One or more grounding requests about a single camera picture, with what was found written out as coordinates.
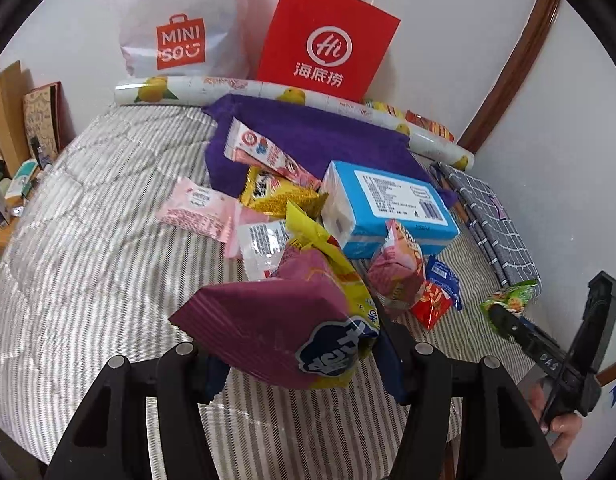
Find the tissue pack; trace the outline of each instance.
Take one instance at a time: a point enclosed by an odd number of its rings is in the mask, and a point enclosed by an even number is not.
[[[332,161],[320,192],[329,194],[321,216],[348,258],[371,258],[384,242],[386,220],[398,220],[427,256],[438,254],[459,230],[427,182]]]

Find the quilted fabric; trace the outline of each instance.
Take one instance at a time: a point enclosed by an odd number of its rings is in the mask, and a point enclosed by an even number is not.
[[[200,286],[243,279],[218,242],[154,219],[178,176],[209,184],[204,148],[215,128],[195,107],[110,108],[25,209],[0,263],[0,427],[44,462],[110,356],[162,355],[186,339],[168,317]],[[498,284],[460,229],[441,259],[461,280],[465,309],[430,333],[403,322],[452,357],[497,355],[519,381],[531,362],[479,312]],[[407,416],[371,357],[339,390],[284,390],[231,370],[200,412],[222,479],[384,478]],[[153,399],[147,418],[153,475],[165,479]],[[449,438],[460,419],[455,399]]]

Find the gold snack package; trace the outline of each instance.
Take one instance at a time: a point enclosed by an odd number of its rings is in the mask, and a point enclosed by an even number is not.
[[[310,218],[316,218],[327,198],[328,193],[318,194],[282,176],[251,166],[239,200],[246,207],[276,218],[285,218],[286,204],[292,200]]]

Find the green snack packet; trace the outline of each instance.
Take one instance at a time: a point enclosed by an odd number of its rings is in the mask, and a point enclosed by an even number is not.
[[[494,326],[490,317],[488,316],[488,310],[494,304],[499,304],[505,309],[514,314],[517,317],[521,317],[525,306],[528,302],[536,296],[535,289],[539,286],[537,280],[528,280],[526,282],[515,283],[510,288],[505,288],[504,290],[499,290],[495,292],[491,298],[488,298],[486,301],[481,303],[481,310],[483,314],[485,314],[486,319],[488,319],[488,323],[492,329],[498,333],[501,337],[508,339],[508,336],[503,335],[497,328]]]

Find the human hand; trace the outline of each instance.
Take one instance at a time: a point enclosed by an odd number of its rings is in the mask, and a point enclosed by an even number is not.
[[[530,390],[530,398],[528,404],[532,410],[532,414],[539,422],[541,413],[546,406],[546,397],[543,394],[543,389],[539,383],[534,384]],[[572,446],[577,434],[581,431],[583,419],[576,413],[566,413],[566,415],[556,416],[550,423],[550,428],[542,427],[543,433],[553,431],[558,433],[558,438],[552,444],[552,454],[557,463],[561,463],[568,456],[568,449]]]

